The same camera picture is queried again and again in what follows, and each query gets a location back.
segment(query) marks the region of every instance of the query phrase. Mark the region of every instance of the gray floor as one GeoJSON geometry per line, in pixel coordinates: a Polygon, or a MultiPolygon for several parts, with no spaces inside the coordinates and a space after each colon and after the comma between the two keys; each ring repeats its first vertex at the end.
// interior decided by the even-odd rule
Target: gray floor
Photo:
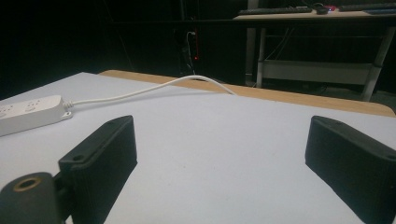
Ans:
{"type": "MultiPolygon", "coordinates": [[[[251,81],[250,76],[247,76],[247,82],[246,85],[249,87],[252,87],[255,85],[254,82],[251,81]]],[[[320,96],[326,96],[326,97],[332,97],[332,98],[340,98],[340,99],[348,99],[348,100],[356,100],[359,101],[361,100],[361,93],[358,91],[352,91],[348,89],[343,89],[343,88],[335,88],[335,87],[316,87],[312,90],[312,88],[304,88],[304,86],[300,86],[297,88],[282,88],[281,86],[273,87],[269,86],[268,89],[275,89],[275,90],[280,90],[280,91],[293,91],[293,92],[299,92],[299,93],[305,93],[305,94],[313,94],[313,95],[320,95],[320,96]]],[[[385,92],[385,91],[377,91],[373,94],[370,102],[373,103],[378,103],[381,105],[386,105],[393,109],[393,111],[396,114],[396,94],[390,93],[390,92],[385,92]]]]}

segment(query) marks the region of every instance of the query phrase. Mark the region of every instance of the table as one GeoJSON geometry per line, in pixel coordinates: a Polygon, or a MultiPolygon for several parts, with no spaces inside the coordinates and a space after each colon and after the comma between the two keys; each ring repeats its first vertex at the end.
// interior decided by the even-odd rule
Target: table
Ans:
{"type": "MultiPolygon", "coordinates": [[[[153,86],[80,73],[1,104],[52,94],[103,98],[153,86]]],[[[133,115],[138,164],[106,223],[361,223],[304,164],[310,119],[338,119],[396,148],[396,118],[193,88],[166,87],[72,112],[71,119],[0,137],[0,186],[34,172],[57,174],[56,161],[99,126],[133,115]]]]}
{"type": "MultiPolygon", "coordinates": [[[[126,79],[147,81],[153,83],[164,83],[167,81],[174,80],[173,77],[162,77],[162,76],[155,76],[149,74],[125,72],[119,70],[108,70],[102,72],[101,75],[108,77],[121,77],[126,79]]],[[[222,91],[219,90],[217,87],[214,87],[210,83],[206,83],[202,81],[194,81],[194,80],[179,83],[178,86],[195,88],[199,90],[207,90],[207,91],[222,91]]],[[[228,84],[225,84],[225,86],[228,87],[230,90],[234,91],[235,93],[237,93],[238,95],[247,96],[247,97],[286,102],[286,103],[292,103],[298,105],[312,105],[322,108],[359,112],[365,114],[396,117],[395,113],[391,108],[376,103],[335,99],[330,97],[321,97],[321,96],[306,95],[306,94],[285,92],[285,91],[271,91],[271,90],[256,89],[256,88],[249,88],[249,87],[242,87],[242,86],[235,86],[228,84]]]]}
{"type": "MultiPolygon", "coordinates": [[[[337,10],[329,12],[327,15],[317,15],[313,10],[311,13],[297,13],[297,14],[273,14],[273,15],[246,15],[234,18],[237,21],[289,21],[295,20],[312,20],[323,22],[333,20],[353,20],[361,19],[371,21],[375,18],[395,18],[396,14],[390,15],[370,15],[363,11],[340,12],[337,10]]],[[[283,62],[270,61],[264,59],[264,45],[265,45],[265,28],[262,28],[262,35],[260,41],[260,54],[257,68],[257,88],[262,86],[262,79],[264,77],[271,78],[286,78],[296,80],[310,80],[322,82],[336,82],[364,85],[362,93],[362,100],[369,101],[375,83],[378,80],[383,62],[387,55],[389,45],[394,36],[396,27],[394,25],[388,26],[385,37],[382,40],[378,53],[376,54],[373,64],[351,64],[351,63],[307,63],[307,62],[283,62]]]]}

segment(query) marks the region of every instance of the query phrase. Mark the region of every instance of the wooden edge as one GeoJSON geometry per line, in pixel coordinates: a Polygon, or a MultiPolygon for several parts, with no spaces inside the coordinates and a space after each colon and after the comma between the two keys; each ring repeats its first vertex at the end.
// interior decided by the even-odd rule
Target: wooden edge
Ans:
{"type": "MultiPolygon", "coordinates": [[[[125,78],[136,81],[145,81],[151,83],[164,83],[175,79],[174,77],[162,77],[119,70],[107,70],[100,73],[99,75],[107,77],[125,78]]],[[[211,83],[199,80],[186,80],[176,84],[176,86],[205,91],[224,92],[224,90],[219,89],[219,87],[216,87],[211,83]]],[[[391,108],[377,103],[336,99],[286,91],[271,91],[228,84],[225,84],[224,86],[234,91],[236,94],[246,97],[396,118],[396,115],[391,108]]]]}

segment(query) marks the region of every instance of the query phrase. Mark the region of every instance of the white table surface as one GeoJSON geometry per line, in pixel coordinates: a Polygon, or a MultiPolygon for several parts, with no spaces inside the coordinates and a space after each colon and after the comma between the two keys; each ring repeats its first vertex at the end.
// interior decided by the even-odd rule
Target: white table surface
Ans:
{"type": "MultiPolygon", "coordinates": [[[[155,84],[77,74],[0,105],[109,97],[155,84]]],[[[0,187],[57,161],[108,120],[134,116],[138,164],[106,223],[361,223],[304,164],[310,119],[339,119],[396,148],[396,119],[180,87],[77,105],[74,117],[0,137],[0,187]]]]}

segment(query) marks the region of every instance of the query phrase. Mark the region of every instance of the white power strip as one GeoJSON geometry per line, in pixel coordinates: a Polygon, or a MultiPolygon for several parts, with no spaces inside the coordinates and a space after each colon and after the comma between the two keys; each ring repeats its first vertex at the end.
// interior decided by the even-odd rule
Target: white power strip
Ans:
{"type": "Polygon", "coordinates": [[[60,95],[0,105],[0,136],[22,132],[70,119],[72,113],[64,108],[60,95]]]}

